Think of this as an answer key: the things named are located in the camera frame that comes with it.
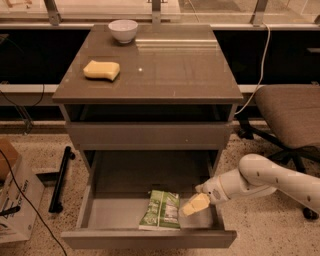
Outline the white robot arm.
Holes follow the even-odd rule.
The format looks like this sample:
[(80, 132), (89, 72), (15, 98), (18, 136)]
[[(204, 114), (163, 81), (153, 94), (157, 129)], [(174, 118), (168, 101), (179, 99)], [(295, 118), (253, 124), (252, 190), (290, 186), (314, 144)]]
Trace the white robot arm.
[(183, 206), (183, 217), (200, 212), (210, 205), (240, 197), (258, 198), (279, 190), (309, 210), (320, 213), (320, 179), (284, 168), (258, 155), (242, 157), (238, 167), (211, 177), (195, 187), (196, 194)]

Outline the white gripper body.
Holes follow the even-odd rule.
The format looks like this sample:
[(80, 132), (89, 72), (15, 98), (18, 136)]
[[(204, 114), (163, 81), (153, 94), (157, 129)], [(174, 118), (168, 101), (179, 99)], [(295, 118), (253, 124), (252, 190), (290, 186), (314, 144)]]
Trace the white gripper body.
[(212, 205), (222, 204), (229, 200), (218, 178), (208, 179), (202, 184), (201, 191), (209, 197)]

